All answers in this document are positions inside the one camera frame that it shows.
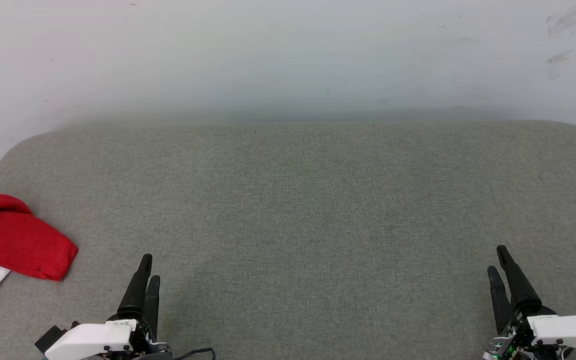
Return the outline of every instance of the red cloth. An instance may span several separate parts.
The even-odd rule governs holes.
[[[0,194],[0,267],[58,281],[77,251],[71,240],[34,217],[21,200]]]

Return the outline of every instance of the black cable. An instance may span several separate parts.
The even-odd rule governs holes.
[[[175,358],[174,360],[183,360],[183,359],[189,357],[190,355],[195,355],[195,354],[197,354],[197,353],[208,353],[208,351],[210,351],[210,352],[212,353],[212,360],[215,360],[215,357],[216,357],[216,355],[215,355],[215,349],[214,349],[214,348],[211,348],[211,347],[200,348],[200,349],[197,349],[197,350],[193,350],[193,351],[187,352],[187,353],[181,355],[180,357]]]

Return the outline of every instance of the white wall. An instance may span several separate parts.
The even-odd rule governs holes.
[[[83,122],[442,117],[576,124],[576,1],[0,0],[0,158]]]

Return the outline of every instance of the robotic arm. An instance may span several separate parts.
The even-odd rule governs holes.
[[[70,330],[53,326],[35,346],[48,360],[172,360],[166,342],[157,341],[160,309],[160,277],[150,279],[153,256],[141,258],[117,313],[105,323],[72,323]],[[212,348],[190,351],[176,360]]]
[[[508,280],[510,301],[499,272],[489,266],[490,297],[498,337],[490,341],[482,357],[485,360],[564,360],[576,349],[576,315],[558,316],[542,305],[508,249],[500,245],[496,254]]]

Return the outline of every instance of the gray fabric surface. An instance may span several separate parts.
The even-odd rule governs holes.
[[[176,355],[478,359],[498,244],[546,305],[576,312],[562,123],[72,130],[10,150],[0,193],[80,248],[62,282],[0,285],[1,359],[41,358],[52,325],[105,321],[144,253]]]

